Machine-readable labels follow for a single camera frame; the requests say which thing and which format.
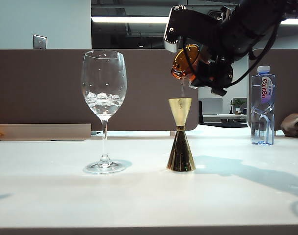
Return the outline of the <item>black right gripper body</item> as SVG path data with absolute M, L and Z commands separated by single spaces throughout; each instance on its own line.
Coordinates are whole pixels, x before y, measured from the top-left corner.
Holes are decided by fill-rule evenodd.
M 211 78 L 211 93 L 225 96 L 225 87 L 230 85 L 233 78 L 233 68 L 230 62 L 224 57 L 211 55 L 210 49 L 200 50 L 199 74 Z

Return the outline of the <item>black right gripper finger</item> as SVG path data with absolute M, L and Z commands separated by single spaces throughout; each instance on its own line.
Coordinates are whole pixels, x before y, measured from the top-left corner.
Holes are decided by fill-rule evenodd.
M 189 80 L 189 87 L 190 88 L 212 87 L 211 78 L 207 75 L 189 74 L 189 75 L 187 75 L 187 78 Z
M 208 49 L 208 46 L 201 44 L 193 39 L 190 39 L 188 37 L 185 38 L 185 44 L 186 44 L 186 48 L 189 48 L 190 45 L 195 45 L 197 46 L 199 49 Z

